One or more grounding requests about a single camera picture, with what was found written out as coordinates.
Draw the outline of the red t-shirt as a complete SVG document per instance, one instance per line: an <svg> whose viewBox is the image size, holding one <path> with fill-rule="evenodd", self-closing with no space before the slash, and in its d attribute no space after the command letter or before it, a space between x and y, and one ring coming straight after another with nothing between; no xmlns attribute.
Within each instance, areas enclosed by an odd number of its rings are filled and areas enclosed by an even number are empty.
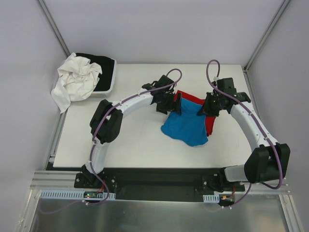
<svg viewBox="0 0 309 232"><path fill-rule="evenodd" d="M182 98L189 100L189 101L191 101L195 104L198 104L198 105L201 105L201 106L204 104L205 100L203 100L203 99L199 99L198 97L195 97L195 96L188 94L188 93L181 91L181 90L178 90L176 92L176 94L179 94L179 93L181 93ZM206 116L205 126L206 126L207 136L210 136L212 134L215 119L216 119L215 116Z"/></svg>

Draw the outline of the blue t-shirt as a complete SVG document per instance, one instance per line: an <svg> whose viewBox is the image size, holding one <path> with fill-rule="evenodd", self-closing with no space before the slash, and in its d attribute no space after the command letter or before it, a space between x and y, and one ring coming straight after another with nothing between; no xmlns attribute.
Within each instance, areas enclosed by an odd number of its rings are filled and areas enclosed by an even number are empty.
<svg viewBox="0 0 309 232"><path fill-rule="evenodd" d="M197 113L201 106L182 98L181 113L170 112L161 131L168 137L181 140L189 146L200 146L208 142L206 116Z"/></svg>

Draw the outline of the white laundry basket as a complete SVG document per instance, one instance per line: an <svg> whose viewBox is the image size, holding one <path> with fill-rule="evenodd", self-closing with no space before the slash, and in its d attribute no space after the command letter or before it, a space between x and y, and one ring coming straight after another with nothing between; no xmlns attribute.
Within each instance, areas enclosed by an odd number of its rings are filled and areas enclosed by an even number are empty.
<svg viewBox="0 0 309 232"><path fill-rule="evenodd" d="M110 92L116 60L106 56L71 53L57 69L59 78L51 91L54 100L77 102L94 92Z"/></svg>

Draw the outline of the white t-shirt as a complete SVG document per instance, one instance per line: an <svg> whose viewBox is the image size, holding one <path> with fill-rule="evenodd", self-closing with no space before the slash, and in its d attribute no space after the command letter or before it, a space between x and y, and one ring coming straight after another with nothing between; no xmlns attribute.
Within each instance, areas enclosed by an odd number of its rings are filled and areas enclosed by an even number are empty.
<svg viewBox="0 0 309 232"><path fill-rule="evenodd" d="M102 68L97 63L91 63L88 58L71 53L57 72L59 78L51 96L60 112L64 113L73 101L83 101L90 97L99 82Z"/></svg>

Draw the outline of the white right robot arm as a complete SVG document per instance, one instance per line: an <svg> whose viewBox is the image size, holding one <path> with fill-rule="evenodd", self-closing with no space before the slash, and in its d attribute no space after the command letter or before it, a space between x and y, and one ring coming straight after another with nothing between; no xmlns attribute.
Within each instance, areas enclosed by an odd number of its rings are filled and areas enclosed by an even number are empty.
<svg viewBox="0 0 309 232"><path fill-rule="evenodd" d="M217 186L227 191L235 182L266 183L285 178L290 148L281 144L265 128L254 111L245 92L237 92L232 78L214 78L213 91L208 92L197 115L219 116L226 110L238 123L249 142L252 153L243 165L223 169L224 175L217 178Z"/></svg>

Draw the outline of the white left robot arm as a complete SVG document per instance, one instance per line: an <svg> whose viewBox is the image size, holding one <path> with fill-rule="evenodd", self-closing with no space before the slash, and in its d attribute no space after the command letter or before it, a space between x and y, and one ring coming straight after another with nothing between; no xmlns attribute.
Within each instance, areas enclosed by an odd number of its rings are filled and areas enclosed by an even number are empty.
<svg viewBox="0 0 309 232"><path fill-rule="evenodd" d="M102 183L99 174L104 169L104 161L108 147L119 135L123 119L129 114L152 104L156 111L167 114L181 114L182 93L174 92L177 82L166 75L158 81L144 84L133 95L115 102L102 100L91 121L92 147L89 160L82 166L85 182L92 188Z"/></svg>

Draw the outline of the black robot base mount plate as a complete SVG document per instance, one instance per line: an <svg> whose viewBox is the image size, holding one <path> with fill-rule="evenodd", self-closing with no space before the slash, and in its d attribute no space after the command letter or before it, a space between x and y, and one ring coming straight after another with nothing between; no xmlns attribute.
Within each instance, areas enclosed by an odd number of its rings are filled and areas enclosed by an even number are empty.
<svg viewBox="0 0 309 232"><path fill-rule="evenodd" d="M118 200L201 202L215 192L245 191L228 182L222 168L105 168L94 176L82 167L74 187L99 189L103 183Z"/></svg>

